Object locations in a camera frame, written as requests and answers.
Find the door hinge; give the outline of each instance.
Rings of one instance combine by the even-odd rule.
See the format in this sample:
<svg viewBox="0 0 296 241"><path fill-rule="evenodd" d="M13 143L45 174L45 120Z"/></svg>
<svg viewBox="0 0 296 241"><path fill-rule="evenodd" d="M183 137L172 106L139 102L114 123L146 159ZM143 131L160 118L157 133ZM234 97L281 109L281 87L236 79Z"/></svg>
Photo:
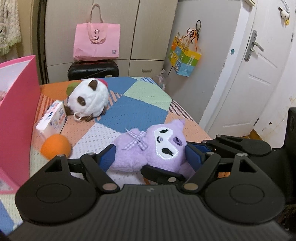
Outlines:
<svg viewBox="0 0 296 241"><path fill-rule="evenodd" d="M255 124L254 124L254 125L256 125L256 124L257 124L258 120L259 120L259 118L256 120L256 122L255 122Z"/></svg>

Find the wardrobe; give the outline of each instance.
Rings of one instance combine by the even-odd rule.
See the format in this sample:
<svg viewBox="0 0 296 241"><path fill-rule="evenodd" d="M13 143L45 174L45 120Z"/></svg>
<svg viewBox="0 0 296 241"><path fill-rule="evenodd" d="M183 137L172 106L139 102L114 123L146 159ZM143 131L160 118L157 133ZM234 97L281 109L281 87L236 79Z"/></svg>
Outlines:
<svg viewBox="0 0 296 241"><path fill-rule="evenodd" d="M178 0L94 0L106 23L120 24L119 76L153 77L163 67ZM47 0L45 57L49 83L67 81L76 24L93 0ZM94 8L92 22L99 22Z"/></svg>

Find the pink tote bag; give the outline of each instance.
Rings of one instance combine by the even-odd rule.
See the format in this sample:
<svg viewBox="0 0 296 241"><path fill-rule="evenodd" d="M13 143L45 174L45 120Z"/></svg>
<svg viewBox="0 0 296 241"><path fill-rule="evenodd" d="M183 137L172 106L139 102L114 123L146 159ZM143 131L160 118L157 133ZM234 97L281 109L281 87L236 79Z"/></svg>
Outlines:
<svg viewBox="0 0 296 241"><path fill-rule="evenodd" d="M100 9L100 23L91 23L94 7ZM77 24L73 48L76 61L115 59L119 56L120 24L104 23L100 6L91 7L87 23Z"/></svg>

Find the purple plush toy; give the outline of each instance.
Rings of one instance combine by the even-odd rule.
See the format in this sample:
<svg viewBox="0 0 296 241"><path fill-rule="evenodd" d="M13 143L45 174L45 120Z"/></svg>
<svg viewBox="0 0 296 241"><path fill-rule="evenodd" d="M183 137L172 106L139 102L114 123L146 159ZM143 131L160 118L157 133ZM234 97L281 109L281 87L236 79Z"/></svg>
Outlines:
<svg viewBox="0 0 296 241"><path fill-rule="evenodd" d="M114 141L115 161L110 168L133 172L148 164L189 178L194 171L185 159L184 125L185 120L173 120L151 126L147 131L127 130Z"/></svg>

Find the drawer handle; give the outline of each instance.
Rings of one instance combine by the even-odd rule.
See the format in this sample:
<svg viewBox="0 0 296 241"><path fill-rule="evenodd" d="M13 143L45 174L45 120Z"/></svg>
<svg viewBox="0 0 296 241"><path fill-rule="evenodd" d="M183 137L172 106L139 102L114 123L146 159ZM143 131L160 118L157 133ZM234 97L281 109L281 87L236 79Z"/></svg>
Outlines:
<svg viewBox="0 0 296 241"><path fill-rule="evenodd" d="M152 69L142 69L142 73L151 73Z"/></svg>

